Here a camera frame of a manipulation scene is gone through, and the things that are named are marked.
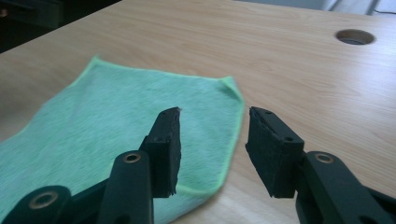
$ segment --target table surface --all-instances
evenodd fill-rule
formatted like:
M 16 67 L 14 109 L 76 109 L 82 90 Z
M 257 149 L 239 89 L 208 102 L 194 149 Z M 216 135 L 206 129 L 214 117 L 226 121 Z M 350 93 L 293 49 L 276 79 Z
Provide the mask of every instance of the table surface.
M 0 141 L 70 84 L 93 55 L 133 67 L 233 76 L 246 100 L 224 187 L 175 223 L 298 223 L 272 199 L 244 144 L 248 108 L 277 113 L 305 151 L 342 159 L 362 184 L 396 197 L 396 20 L 228 0 L 123 0 L 0 55 Z M 359 29 L 373 44 L 334 34 Z

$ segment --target wooden table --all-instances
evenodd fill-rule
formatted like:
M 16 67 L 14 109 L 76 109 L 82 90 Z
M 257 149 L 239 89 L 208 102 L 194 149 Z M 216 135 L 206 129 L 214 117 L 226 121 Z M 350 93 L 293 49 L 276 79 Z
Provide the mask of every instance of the wooden table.
M 252 166 L 248 107 L 277 113 L 305 150 L 341 158 L 362 184 L 396 197 L 396 21 L 228 0 L 124 0 L 0 55 L 0 140 L 18 132 L 93 55 L 128 66 L 234 76 L 246 114 L 228 179 L 175 223 L 298 223 Z M 334 34 L 360 29 L 375 42 Z

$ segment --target desk hole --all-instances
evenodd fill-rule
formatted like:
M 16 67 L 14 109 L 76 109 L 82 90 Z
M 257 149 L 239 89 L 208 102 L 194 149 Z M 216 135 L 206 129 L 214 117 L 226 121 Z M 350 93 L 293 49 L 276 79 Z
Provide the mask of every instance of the desk hole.
M 372 34 L 361 30 L 342 30 L 339 31 L 335 37 L 350 45 L 367 45 L 373 43 L 375 40 Z

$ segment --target towel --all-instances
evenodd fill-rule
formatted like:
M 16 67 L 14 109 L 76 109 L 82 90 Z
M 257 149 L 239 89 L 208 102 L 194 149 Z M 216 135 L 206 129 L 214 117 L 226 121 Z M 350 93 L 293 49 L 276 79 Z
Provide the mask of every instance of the towel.
M 168 223 L 223 185 L 241 128 L 244 101 L 232 77 L 183 76 L 94 57 L 71 85 L 0 143 L 0 220 L 34 189 L 72 195 L 108 178 L 114 159 L 139 148 L 161 111 L 179 106 L 177 194 L 154 199 L 155 223 Z

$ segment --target green microfiber cloth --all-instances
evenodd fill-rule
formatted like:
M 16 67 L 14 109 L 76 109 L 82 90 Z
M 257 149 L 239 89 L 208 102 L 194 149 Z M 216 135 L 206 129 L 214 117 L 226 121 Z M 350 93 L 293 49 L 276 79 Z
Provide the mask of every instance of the green microfiber cloth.
M 114 159 L 139 148 L 157 115 L 179 106 L 177 194 L 154 200 L 167 223 L 211 197 L 228 173 L 244 112 L 232 77 L 182 76 L 93 58 L 79 78 L 0 144 L 0 220 L 34 189 L 72 195 L 108 178 Z

